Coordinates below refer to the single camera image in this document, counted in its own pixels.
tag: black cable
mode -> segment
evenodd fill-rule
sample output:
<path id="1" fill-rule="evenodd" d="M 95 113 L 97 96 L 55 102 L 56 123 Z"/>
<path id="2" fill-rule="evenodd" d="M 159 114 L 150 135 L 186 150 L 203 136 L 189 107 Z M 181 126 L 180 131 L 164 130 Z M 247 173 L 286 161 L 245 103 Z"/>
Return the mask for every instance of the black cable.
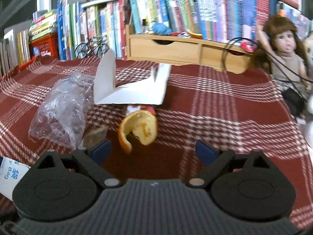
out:
<path id="1" fill-rule="evenodd" d="M 285 68 L 287 68 L 289 71 L 291 71 L 293 74 L 295 74 L 296 76 L 298 76 L 299 78 L 311 82 L 313 83 L 313 81 L 307 80 L 304 77 L 298 75 L 297 73 L 295 73 L 293 70 L 289 69 L 287 66 L 285 66 L 281 61 L 279 61 L 276 57 L 274 57 L 272 54 L 270 54 L 269 52 L 267 52 L 262 46 L 260 46 L 258 43 L 256 43 L 254 40 L 248 39 L 248 38 L 244 38 L 244 37 L 236 37 L 231 39 L 225 46 L 223 53 L 222 53 L 222 64 L 223 64 L 223 68 L 226 70 L 226 66 L 225 66 L 225 61 L 226 61 L 226 57 L 227 54 L 229 53 L 230 47 L 233 46 L 237 41 L 239 40 L 247 40 L 250 41 L 254 44 L 256 44 L 260 49 L 262 49 L 266 54 L 270 55 L 272 59 L 276 60 L 277 62 L 279 62 L 281 65 L 283 65 Z M 294 82 L 290 80 L 290 78 L 283 72 L 283 70 L 278 66 L 278 64 L 276 64 L 274 62 L 274 64 L 277 66 L 277 68 L 281 71 L 282 74 L 284 74 L 284 76 L 289 80 L 289 82 L 292 84 L 292 86 L 294 87 L 295 90 L 297 90 L 298 94 L 304 99 L 305 102 L 307 102 L 307 100 L 304 98 L 304 96 L 301 94 L 300 90 L 295 86 Z"/>

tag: toy bicycle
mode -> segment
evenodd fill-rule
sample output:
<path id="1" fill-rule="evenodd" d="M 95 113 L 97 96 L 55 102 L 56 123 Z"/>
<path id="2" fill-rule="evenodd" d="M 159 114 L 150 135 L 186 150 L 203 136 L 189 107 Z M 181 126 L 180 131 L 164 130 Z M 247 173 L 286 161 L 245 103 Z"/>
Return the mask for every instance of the toy bicycle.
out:
<path id="1" fill-rule="evenodd" d="M 88 39 L 87 43 L 77 45 L 75 49 L 76 58 L 86 58 L 92 54 L 97 54 L 101 59 L 102 56 L 109 50 L 106 37 L 94 37 Z"/>

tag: plaid tablecloth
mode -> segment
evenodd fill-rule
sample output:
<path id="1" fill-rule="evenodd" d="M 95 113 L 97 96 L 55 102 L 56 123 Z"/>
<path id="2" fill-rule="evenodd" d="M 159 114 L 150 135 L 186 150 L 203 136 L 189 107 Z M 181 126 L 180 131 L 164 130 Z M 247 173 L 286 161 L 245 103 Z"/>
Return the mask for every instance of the plaid tablecloth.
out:
<path id="1" fill-rule="evenodd" d="M 46 150 L 69 149 L 48 140 L 33 142 L 28 129 L 40 103 L 56 81 L 75 70 L 95 74 L 98 58 L 59 62 L 37 58 L 26 70 L 0 82 L 1 155 L 32 165 Z M 153 62 L 117 60 L 116 82 L 134 82 L 149 76 Z M 112 154 L 103 167 L 117 178 L 189 179 L 201 164 L 194 153 L 196 140 L 217 149 L 265 152 L 296 188 L 290 219 L 299 228 L 313 222 L 313 173 L 308 150 L 276 84 L 261 70 L 243 74 L 217 72 L 198 65 L 172 66 L 162 105 L 156 108 L 159 132 L 150 146 L 130 137 L 131 155 L 121 150 L 117 129 L 124 117 L 121 105 L 95 105 L 87 130 L 109 127 Z M 0 198 L 0 208 L 10 207 Z"/>

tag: red plastic crate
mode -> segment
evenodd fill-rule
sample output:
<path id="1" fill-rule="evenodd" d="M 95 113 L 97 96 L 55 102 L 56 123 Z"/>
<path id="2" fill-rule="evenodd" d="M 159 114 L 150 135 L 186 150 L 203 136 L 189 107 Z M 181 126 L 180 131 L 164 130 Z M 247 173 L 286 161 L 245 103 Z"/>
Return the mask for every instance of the red plastic crate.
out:
<path id="1" fill-rule="evenodd" d="M 51 33 L 45 37 L 30 42 L 29 51 L 31 56 L 50 55 L 52 57 L 59 58 L 58 34 Z"/>

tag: crumpled transparent plastic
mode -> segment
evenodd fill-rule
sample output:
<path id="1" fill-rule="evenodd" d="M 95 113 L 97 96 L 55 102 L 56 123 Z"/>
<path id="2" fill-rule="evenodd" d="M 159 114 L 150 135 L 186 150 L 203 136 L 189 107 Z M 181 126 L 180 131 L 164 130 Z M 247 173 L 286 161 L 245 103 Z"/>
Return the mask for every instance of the crumpled transparent plastic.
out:
<path id="1" fill-rule="evenodd" d="M 75 71 L 59 80 L 41 103 L 29 127 L 29 137 L 48 139 L 77 149 L 93 105 L 94 77 Z"/>

